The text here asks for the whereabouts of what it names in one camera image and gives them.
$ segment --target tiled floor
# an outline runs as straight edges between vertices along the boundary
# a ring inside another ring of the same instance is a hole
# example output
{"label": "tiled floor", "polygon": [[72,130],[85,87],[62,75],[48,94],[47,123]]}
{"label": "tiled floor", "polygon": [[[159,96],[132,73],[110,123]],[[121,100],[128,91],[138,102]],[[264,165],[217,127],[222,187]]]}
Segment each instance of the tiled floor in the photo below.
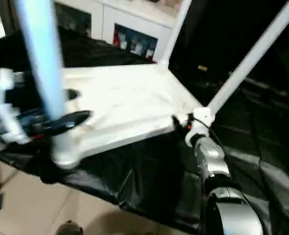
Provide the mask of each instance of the tiled floor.
{"label": "tiled floor", "polygon": [[68,220],[77,222],[85,235],[184,235],[97,197],[60,184],[43,184],[0,162],[1,182],[6,184],[0,235],[54,235]]}

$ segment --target white pole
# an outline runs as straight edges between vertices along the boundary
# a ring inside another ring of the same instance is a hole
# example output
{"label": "white pole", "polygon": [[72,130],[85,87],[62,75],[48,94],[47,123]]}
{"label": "white pole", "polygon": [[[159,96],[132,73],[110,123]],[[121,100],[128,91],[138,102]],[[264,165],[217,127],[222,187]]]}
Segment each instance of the white pole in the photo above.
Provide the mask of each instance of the white pole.
{"label": "white pole", "polygon": [[[51,120],[64,115],[65,94],[62,59],[52,0],[15,0],[16,10],[33,75]],[[68,133],[53,138],[53,161],[69,168],[79,160],[75,144]]]}
{"label": "white pole", "polygon": [[289,1],[277,14],[260,39],[255,43],[243,61],[241,61],[236,70],[211,100],[208,107],[211,109],[212,115],[215,115],[223,104],[225,104],[288,24]]}
{"label": "white pole", "polygon": [[179,35],[181,27],[182,27],[182,24],[184,22],[184,19],[185,19],[187,13],[188,13],[188,10],[190,8],[191,1],[192,0],[183,0],[182,1],[181,7],[180,7],[179,12],[178,12],[177,17],[176,17],[175,25],[173,26],[173,30],[172,30],[172,33],[171,33],[170,38],[169,38],[169,41],[168,41],[166,48],[164,50],[164,54],[162,56],[162,59],[159,62],[160,65],[165,66],[166,68],[168,68],[170,56],[172,55],[172,52],[173,52],[173,49],[175,47],[178,35]]}

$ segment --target black plastic sheet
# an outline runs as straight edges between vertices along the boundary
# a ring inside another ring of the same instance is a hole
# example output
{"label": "black plastic sheet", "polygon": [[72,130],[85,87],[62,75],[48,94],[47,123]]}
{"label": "black plastic sheet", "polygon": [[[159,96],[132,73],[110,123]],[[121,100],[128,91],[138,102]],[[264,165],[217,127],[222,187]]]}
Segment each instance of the black plastic sheet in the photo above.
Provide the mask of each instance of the black plastic sheet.
{"label": "black plastic sheet", "polygon": [[[150,63],[63,29],[60,38],[66,67]],[[21,34],[0,40],[0,67],[30,69]],[[189,82],[185,86],[204,103],[216,92]],[[217,114],[213,128],[265,234],[289,234],[289,108],[239,91]],[[49,140],[10,145],[0,160],[45,183],[60,182],[189,233],[201,231],[203,196],[196,160],[176,132],[85,158],[70,171],[52,164]]]}

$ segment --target white clamp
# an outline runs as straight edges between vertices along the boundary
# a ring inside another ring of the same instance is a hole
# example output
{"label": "white clamp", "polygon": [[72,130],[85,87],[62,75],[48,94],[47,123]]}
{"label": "white clamp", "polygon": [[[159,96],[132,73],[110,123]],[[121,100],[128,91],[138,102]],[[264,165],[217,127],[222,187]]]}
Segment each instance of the white clamp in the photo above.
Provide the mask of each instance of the white clamp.
{"label": "white clamp", "polygon": [[20,126],[16,116],[17,111],[12,105],[5,103],[5,92],[14,88],[14,74],[10,69],[0,69],[0,122],[7,133],[1,135],[6,142],[25,144],[31,141]]}
{"label": "white clamp", "polygon": [[[204,122],[208,127],[211,126],[213,121],[215,120],[215,116],[211,114],[210,108],[202,107],[202,108],[195,108],[193,110],[193,117]],[[185,136],[185,142],[189,147],[192,147],[190,142],[191,138],[196,134],[206,135],[208,136],[208,128],[206,128],[202,123],[197,120],[192,121],[192,126],[188,134]]]}

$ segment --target white plastic base plate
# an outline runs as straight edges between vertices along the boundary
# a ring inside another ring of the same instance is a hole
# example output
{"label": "white plastic base plate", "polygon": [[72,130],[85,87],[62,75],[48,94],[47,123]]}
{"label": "white plastic base plate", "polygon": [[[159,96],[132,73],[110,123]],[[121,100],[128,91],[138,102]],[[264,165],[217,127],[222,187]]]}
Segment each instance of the white plastic base plate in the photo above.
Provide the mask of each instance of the white plastic base plate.
{"label": "white plastic base plate", "polygon": [[64,69],[65,87],[81,97],[67,110],[91,110],[90,120],[70,134],[81,157],[97,154],[173,130],[171,115],[201,104],[167,69],[133,65]]}

